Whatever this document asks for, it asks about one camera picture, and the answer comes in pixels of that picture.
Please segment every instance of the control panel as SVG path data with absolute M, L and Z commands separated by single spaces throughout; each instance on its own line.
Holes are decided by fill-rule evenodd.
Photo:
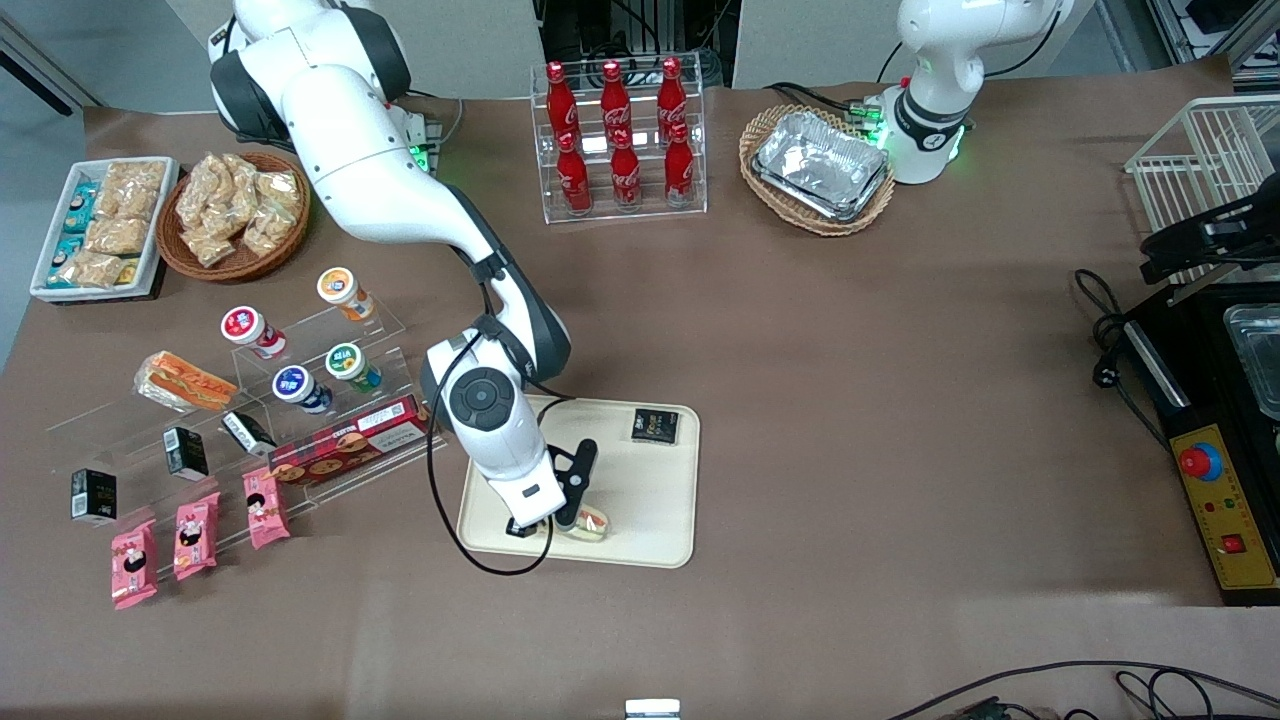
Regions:
M 1240 492 L 1217 425 L 1175 437 L 1169 445 L 1213 562 L 1217 584 L 1224 589 L 1277 587 L 1276 571 Z

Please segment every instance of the yogurt bottle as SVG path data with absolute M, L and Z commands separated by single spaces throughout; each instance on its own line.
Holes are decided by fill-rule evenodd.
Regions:
M 325 368 L 335 379 L 351 383 L 358 392 L 374 392 L 383 384 L 383 374 L 369 364 L 365 352 L 360 347 L 343 342 L 333 346 Z
M 271 389 L 275 397 L 311 415 L 325 413 L 333 405 L 333 391 L 317 383 L 302 365 L 289 365 L 276 373 Z
M 273 328 L 261 313 L 248 305 L 232 307 L 223 315 L 223 337 L 248 347 L 262 360 L 284 352 L 284 333 Z
M 374 299 L 360 287 L 356 275 L 347 268 L 329 268 L 320 273 L 316 292 L 330 305 L 342 309 L 348 320 L 361 322 L 374 314 Z

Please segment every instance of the coca-cola bottle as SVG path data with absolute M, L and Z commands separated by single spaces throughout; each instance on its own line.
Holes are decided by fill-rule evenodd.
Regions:
M 559 145 L 561 156 L 556 161 L 556 170 L 561 177 L 561 191 L 564 192 L 564 204 L 568 205 L 568 214 L 580 217 L 591 211 L 591 188 L 586 183 L 586 163 L 577 154 L 577 143 L 570 133 L 556 138 Z
M 680 58 L 662 61 L 662 87 L 658 90 L 658 142 L 666 145 L 672 126 L 685 122 L 685 86 L 680 85 Z
M 552 132 L 556 135 L 557 142 L 559 142 L 559 136 L 567 133 L 576 143 L 581 136 L 577 127 L 577 100 L 573 99 L 573 91 L 564 82 L 564 65 L 558 60 L 547 63 L 547 81 L 549 82 L 547 117 L 552 122 Z
M 622 65 L 617 60 L 604 61 L 604 91 L 600 94 L 600 114 L 604 117 L 604 137 L 609 147 L 617 147 L 614 140 L 626 135 L 627 147 L 631 146 L 631 99 L 622 87 Z
M 689 126 L 671 126 L 667 146 L 667 205 L 686 208 L 694 199 L 694 151 L 689 149 Z
M 631 128 L 614 129 L 609 138 L 613 141 L 613 156 L 609 159 L 613 200 L 618 210 L 635 213 L 640 209 L 640 159 L 631 149 Z

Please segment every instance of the white tray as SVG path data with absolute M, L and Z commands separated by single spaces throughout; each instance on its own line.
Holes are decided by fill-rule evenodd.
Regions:
M 534 411 L 549 397 L 529 396 Z M 631 439 L 637 407 L 680 414 L 676 445 Z M 582 502 L 609 518 L 609 534 L 598 543 L 566 537 L 552 539 L 548 557 L 676 569 L 694 555 L 694 510 L 698 500 L 698 445 L 701 421 L 684 405 L 573 400 L 552 407 L 543 420 L 547 442 L 567 452 L 591 438 L 599 456 Z M 511 515 L 489 483 L 467 465 L 458 514 L 458 537 L 468 550 L 536 557 L 545 530 L 527 538 L 506 533 Z
M 67 209 L 70 206 L 72 195 L 76 186 L 86 179 L 102 182 L 106 177 L 106 168 L 116 160 L 122 161 L 154 161 L 164 163 L 164 179 L 160 181 L 160 192 L 156 197 L 155 210 L 151 211 L 151 225 L 147 228 L 147 237 L 142 245 L 142 255 L 138 258 L 138 272 L 133 282 L 111 288 L 100 287 L 65 287 L 49 288 L 45 283 L 49 278 L 49 266 L 54 261 L 54 251 L 58 241 L 63 237 L 63 223 L 67 220 Z M 116 158 L 114 160 L 86 160 L 72 165 L 67 173 L 67 183 L 63 186 L 63 195 L 54 208 L 54 219 L 49 223 L 49 232 L 45 234 L 45 247 L 36 260 L 36 269 L 31 273 L 31 296 L 45 302 L 81 302 L 86 300 L 119 300 L 125 297 L 140 297 L 151 292 L 151 283 L 156 277 L 156 266 L 160 261 L 160 251 L 156 250 L 156 223 L 160 222 L 160 209 L 165 199 L 178 184 L 178 161 L 173 158 L 157 155 L 142 158 Z

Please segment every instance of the table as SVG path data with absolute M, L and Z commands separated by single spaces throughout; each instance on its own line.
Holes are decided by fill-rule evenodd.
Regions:
M 154 302 L 32 304 L 0 378 L 0 707 L 617 717 L 625 698 L 669 696 L 690 719 L 873 719 L 1071 657 L 1274 691 L 1280 610 L 1216 607 L 1167 459 L 1089 382 L 1092 310 L 1069 291 L 1087 265 L 1126 304 L 1143 296 L 1121 163 L 1188 99 L 1229 91 L 1222 63 L 992 82 L 946 174 L 899 187 L 872 229 L 835 241 L 778 220 L 737 174 L 737 133 L 778 101 L 769 92 L 709 95 L 705 217 L 559 227 L 540 220 L 527 105 L 468 102 L 442 173 L 568 325 L 554 387 L 701 416 L 696 546 L 675 571 L 549 561 L 481 575 L 415 464 L 311 514 L 302 537 L 116 612 L 110 532 L 65 520 L 45 428 L 116 397 L 155 350 L 223 356 L 212 328 L 234 304 L 282 323 L 312 313 L 329 265 L 396 309 L 411 361 L 480 297 L 445 247 L 357 242 L 321 214 L 260 282 L 170 274 Z M 211 115 L 86 123 L 93 156 L 189 165 L 241 149 Z M 456 445 L 438 457 L 453 509 L 465 462 Z M 1097 670 L 993 692 L 1121 710 Z

